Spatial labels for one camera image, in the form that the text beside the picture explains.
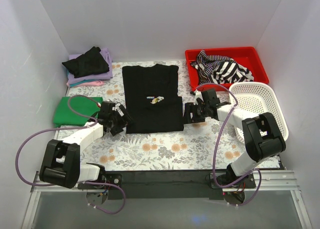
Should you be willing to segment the black floral print t-shirt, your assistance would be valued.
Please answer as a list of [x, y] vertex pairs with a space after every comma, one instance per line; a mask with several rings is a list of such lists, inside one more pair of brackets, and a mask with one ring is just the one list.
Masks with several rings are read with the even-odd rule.
[[127, 134], [151, 134], [184, 130], [183, 100], [178, 96], [177, 65], [124, 66], [125, 106], [133, 123]]

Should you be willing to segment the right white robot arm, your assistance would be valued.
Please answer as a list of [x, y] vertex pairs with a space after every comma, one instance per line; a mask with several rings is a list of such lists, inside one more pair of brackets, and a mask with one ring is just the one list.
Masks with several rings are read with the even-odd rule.
[[257, 114], [238, 108], [237, 103], [222, 102], [213, 88], [197, 92], [194, 102], [184, 105], [185, 124], [201, 123], [206, 118], [220, 121], [224, 126], [230, 124], [242, 130], [244, 136], [242, 155], [227, 166], [225, 174], [212, 176], [214, 184], [220, 188], [239, 187], [259, 164], [286, 149], [272, 113]]

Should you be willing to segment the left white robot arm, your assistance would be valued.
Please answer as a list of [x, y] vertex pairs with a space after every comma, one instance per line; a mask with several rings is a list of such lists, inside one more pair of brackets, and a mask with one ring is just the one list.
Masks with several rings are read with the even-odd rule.
[[115, 136], [123, 132], [133, 119], [122, 104], [103, 101], [98, 107], [99, 111], [88, 118], [82, 129], [62, 140], [48, 142], [39, 172], [42, 182], [69, 189], [87, 181], [101, 189], [109, 182], [104, 166], [81, 163], [81, 152], [106, 133]]

